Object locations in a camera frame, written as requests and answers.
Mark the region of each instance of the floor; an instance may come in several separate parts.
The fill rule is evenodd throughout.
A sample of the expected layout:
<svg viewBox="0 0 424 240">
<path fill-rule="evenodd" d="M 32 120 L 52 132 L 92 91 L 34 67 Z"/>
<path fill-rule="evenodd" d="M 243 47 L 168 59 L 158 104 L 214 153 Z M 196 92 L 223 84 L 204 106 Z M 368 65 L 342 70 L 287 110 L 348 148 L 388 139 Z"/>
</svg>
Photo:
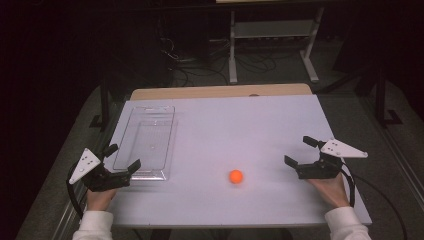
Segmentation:
<svg viewBox="0 0 424 240">
<path fill-rule="evenodd" d="M 215 49 L 210 56 L 213 60 L 197 61 L 192 57 L 179 59 L 179 63 L 173 67 L 172 87 L 228 84 L 228 42 L 217 40 L 210 44 L 211 49 Z M 311 61 L 320 81 L 311 83 L 298 54 L 299 49 L 305 46 L 305 40 L 239 42 L 236 49 L 238 84 L 299 82 L 307 83 L 313 91 L 318 91 L 345 76 L 344 73 L 332 70 L 342 44 L 343 41 L 338 39 L 316 42 Z M 395 110 L 403 124 L 382 128 L 374 117 L 374 92 L 367 97 L 358 97 L 354 92 L 357 82 L 358 79 L 353 79 L 328 94 L 318 95 L 318 98 L 334 136 L 359 149 L 365 149 L 369 154 L 367 159 L 352 159 L 347 163 L 356 175 L 372 184 L 357 181 L 373 220 L 373 224 L 368 226 L 370 236 L 373 239 L 402 239 L 402 226 L 396 216 L 398 213 L 408 239 L 422 239 L 424 207 L 416 191 L 417 186 L 412 184 L 414 179 L 411 178 L 423 176 L 424 164 L 420 161 L 424 154 L 424 140 L 421 137 L 424 133 L 423 122 L 408 106 L 402 91 L 388 83 L 386 108 Z M 63 181 L 83 148 L 98 148 L 111 134 L 90 128 L 93 117 L 100 114 L 99 98 L 99 89 L 96 88 L 86 99 L 17 239 L 71 239 L 78 221 Z M 120 103 L 111 104 L 112 122 L 119 116 L 120 106 Z M 411 172 L 405 170 L 405 162 L 413 169 L 415 176 L 411 177 Z M 392 202 L 396 210 L 390 207 L 380 192 Z M 296 240 L 330 239 L 327 226 L 293 228 L 289 231 Z M 131 229 L 113 228 L 112 232 L 115 240 L 138 239 Z M 145 229 L 137 233 L 143 239 L 149 239 L 152 232 Z"/>
</svg>

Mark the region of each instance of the human hand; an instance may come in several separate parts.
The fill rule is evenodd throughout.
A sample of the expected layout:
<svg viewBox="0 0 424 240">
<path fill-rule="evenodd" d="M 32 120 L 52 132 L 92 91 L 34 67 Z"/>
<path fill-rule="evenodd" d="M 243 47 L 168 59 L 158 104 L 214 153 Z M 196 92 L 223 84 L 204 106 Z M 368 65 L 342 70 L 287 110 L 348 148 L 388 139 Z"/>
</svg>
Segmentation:
<svg viewBox="0 0 424 240">
<path fill-rule="evenodd" d="M 106 211 L 110 201 L 115 196 L 117 189 L 110 189 L 104 192 L 93 192 L 87 190 L 87 210 L 88 211 Z"/>
<path fill-rule="evenodd" d="M 332 179 L 308 179 L 307 181 L 318 190 L 324 201 L 333 208 L 350 206 L 341 173 Z"/>
</svg>

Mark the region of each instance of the white tabletop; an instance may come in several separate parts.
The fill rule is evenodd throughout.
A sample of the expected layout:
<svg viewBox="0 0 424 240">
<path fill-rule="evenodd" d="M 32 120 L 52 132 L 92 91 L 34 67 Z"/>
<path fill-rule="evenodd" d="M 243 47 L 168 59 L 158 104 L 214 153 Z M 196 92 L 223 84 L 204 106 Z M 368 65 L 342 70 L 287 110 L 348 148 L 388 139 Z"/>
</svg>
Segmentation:
<svg viewBox="0 0 424 240">
<path fill-rule="evenodd" d="M 111 144 L 120 144 L 131 109 L 174 106 L 177 129 L 170 177 L 132 181 L 109 208 L 126 227 L 263 227 L 325 223 L 329 210 L 316 190 L 284 164 L 318 160 L 303 136 L 333 134 L 315 95 L 128 101 Z M 105 159 L 112 169 L 116 154 Z M 228 180 L 233 169 L 244 181 Z M 370 224 L 356 192 L 355 211 Z"/>
</svg>

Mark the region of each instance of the transparent tray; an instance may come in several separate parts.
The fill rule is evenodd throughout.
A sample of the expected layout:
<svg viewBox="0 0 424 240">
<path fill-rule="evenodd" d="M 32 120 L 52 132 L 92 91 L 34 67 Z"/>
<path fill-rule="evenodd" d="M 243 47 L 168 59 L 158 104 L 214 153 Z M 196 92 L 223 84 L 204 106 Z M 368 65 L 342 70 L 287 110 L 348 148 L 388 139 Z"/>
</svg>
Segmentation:
<svg viewBox="0 0 424 240">
<path fill-rule="evenodd" d="M 140 159 L 132 180 L 166 180 L 172 159 L 175 108 L 135 107 L 118 150 L 114 170 L 126 170 Z"/>
</svg>

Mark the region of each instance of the wire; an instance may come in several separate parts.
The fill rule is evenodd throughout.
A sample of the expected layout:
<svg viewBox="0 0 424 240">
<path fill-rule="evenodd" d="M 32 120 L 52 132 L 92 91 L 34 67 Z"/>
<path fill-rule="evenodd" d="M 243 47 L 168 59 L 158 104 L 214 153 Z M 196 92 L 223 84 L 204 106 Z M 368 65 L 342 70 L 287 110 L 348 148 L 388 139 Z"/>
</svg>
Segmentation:
<svg viewBox="0 0 424 240">
<path fill-rule="evenodd" d="M 378 192 L 387 201 L 387 203 L 390 205 L 390 207 L 393 209 L 394 213 L 396 214 L 397 219 L 399 220 L 399 223 L 402 227 L 403 239 L 407 240 L 408 239 L 408 233 L 406 231 L 405 223 L 403 222 L 403 219 L 400 216 L 399 211 L 396 209 L 395 205 L 390 201 L 390 199 L 381 190 L 379 190 L 375 185 L 373 185 L 369 181 L 367 181 L 364 178 L 359 177 L 358 175 L 355 175 L 355 174 L 352 174 L 352 176 L 355 179 L 359 179 L 360 181 L 366 183 L 368 186 L 370 186 L 372 189 L 374 189 L 376 192 Z"/>
<path fill-rule="evenodd" d="M 74 188 L 72 184 L 69 183 L 69 180 L 71 179 L 72 174 L 74 173 L 75 168 L 77 167 L 78 162 L 75 162 L 68 172 L 68 177 L 66 178 L 66 188 L 68 190 L 68 195 L 71 200 L 72 206 L 74 207 L 75 211 L 77 212 L 80 219 L 82 219 L 83 212 L 81 210 L 81 207 L 77 201 L 77 198 L 75 196 Z"/>
<path fill-rule="evenodd" d="M 355 182 L 352 180 L 352 177 L 349 176 L 345 170 L 340 169 L 340 171 L 342 172 L 342 174 L 345 176 L 347 183 L 349 184 L 349 190 L 350 190 L 350 194 L 349 194 L 349 203 L 351 207 L 355 207 Z"/>
</svg>

